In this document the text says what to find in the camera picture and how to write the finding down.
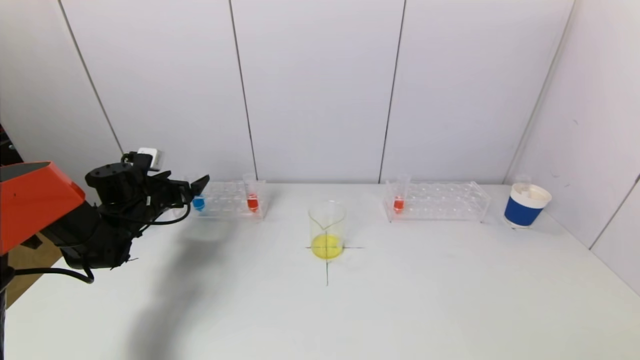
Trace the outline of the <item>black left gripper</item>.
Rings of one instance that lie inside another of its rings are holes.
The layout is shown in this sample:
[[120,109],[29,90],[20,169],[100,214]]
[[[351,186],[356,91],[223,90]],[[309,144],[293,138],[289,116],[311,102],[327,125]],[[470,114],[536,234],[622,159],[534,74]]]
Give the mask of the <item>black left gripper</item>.
[[190,184],[183,180],[151,177],[151,204],[156,208],[183,208],[191,198],[200,197],[209,182],[208,174],[190,177]]

